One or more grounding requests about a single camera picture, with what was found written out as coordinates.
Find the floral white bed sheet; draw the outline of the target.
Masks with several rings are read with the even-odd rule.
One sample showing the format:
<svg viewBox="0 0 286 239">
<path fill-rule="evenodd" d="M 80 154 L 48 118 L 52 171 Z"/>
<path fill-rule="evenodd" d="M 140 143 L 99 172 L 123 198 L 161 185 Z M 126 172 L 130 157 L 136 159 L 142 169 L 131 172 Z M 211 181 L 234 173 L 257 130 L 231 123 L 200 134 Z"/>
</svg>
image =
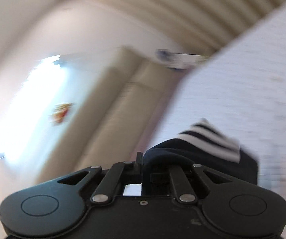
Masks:
<svg viewBox="0 0 286 239">
<path fill-rule="evenodd" d="M 286 4 L 187 75 L 150 144 L 201 118 L 252 153 L 260 186 L 286 200 Z"/>
</svg>

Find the beige padded headboard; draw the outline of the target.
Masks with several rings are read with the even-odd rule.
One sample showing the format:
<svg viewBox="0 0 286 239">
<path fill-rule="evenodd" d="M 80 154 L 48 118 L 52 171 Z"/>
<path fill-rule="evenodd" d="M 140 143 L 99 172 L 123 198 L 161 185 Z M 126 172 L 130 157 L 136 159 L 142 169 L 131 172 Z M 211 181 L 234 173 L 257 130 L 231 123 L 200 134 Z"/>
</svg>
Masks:
<svg viewBox="0 0 286 239">
<path fill-rule="evenodd" d="M 185 70 L 120 48 L 44 162 L 36 183 L 89 166 L 110 168 L 146 149 Z"/>
</svg>

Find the navy striped track pants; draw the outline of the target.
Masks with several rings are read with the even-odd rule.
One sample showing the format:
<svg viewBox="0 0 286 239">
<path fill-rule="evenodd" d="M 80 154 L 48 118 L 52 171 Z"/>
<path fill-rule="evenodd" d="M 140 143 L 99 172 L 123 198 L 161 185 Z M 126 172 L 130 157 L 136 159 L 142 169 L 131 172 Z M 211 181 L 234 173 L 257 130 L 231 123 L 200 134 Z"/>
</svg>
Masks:
<svg viewBox="0 0 286 239">
<path fill-rule="evenodd" d="M 175 165 L 200 164 L 258 184 L 258 162 L 240 143 L 225 135 L 206 119 L 191 125 L 176 137 L 150 148 L 143 156 L 143 177 Z"/>
</svg>

